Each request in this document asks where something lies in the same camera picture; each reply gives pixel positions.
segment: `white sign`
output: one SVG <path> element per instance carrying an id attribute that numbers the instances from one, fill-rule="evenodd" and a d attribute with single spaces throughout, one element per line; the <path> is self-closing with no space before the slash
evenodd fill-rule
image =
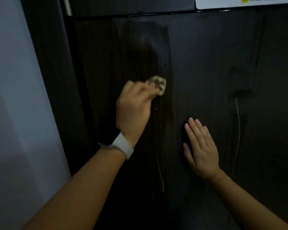
<path id="1" fill-rule="evenodd" d="M 197 9 L 287 4 L 288 0 L 195 0 Z"/>

